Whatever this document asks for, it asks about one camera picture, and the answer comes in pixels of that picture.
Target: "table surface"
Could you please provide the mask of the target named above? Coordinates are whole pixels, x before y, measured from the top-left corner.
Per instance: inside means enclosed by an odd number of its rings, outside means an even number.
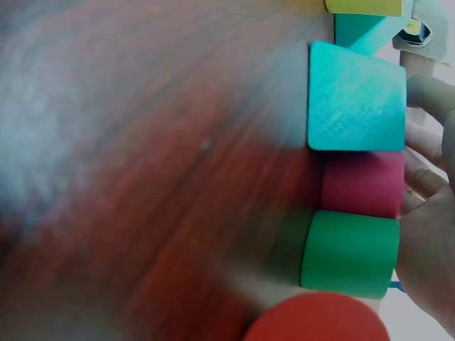
[[[0,39],[3,340],[238,340],[300,291],[323,0],[5,0]]]

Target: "wooden block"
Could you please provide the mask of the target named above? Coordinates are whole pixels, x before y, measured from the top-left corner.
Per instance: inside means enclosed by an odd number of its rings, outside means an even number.
[[[336,45],[364,55],[374,55],[410,22],[414,0],[405,0],[401,17],[335,15]]]
[[[319,151],[402,151],[405,69],[328,43],[310,52],[308,142]]]
[[[318,211],[306,241],[301,286],[384,298],[399,242],[397,220]]]
[[[297,295],[268,310],[244,341],[388,341],[379,317],[365,304],[335,293]]]
[[[403,153],[332,153],[326,159],[322,209],[395,219],[404,189]]]
[[[330,13],[401,16],[403,0],[326,0]]]

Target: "cube block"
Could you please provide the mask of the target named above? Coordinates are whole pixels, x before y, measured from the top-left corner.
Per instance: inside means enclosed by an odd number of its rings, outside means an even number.
[[[315,42],[310,51],[308,142],[319,151],[401,151],[405,69]]]
[[[410,22],[413,0],[405,0],[401,17],[335,15],[336,45],[364,55],[374,55]]]
[[[325,0],[330,13],[401,16],[403,0]]]

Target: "green block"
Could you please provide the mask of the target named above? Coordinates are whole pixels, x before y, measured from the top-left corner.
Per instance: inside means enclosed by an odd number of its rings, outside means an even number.
[[[318,211],[311,223],[301,286],[381,299],[397,262],[397,220]]]
[[[311,46],[308,142],[319,151],[405,147],[403,67],[323,42]]]
[[[374,55],[410,22],[413,3],[414,0],[405,1],[405,12],[401,17],[336,14],[336,45]]]

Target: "red cylinder block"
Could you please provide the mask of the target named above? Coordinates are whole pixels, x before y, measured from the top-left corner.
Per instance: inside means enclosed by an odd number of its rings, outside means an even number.
[[[403,153],[331,153],[323,179],[322,208],[395,219],[405,187]]]
[[[365,304],[335,293],[290,298],[262,315],[244,341],[388,341],[379,317]]]

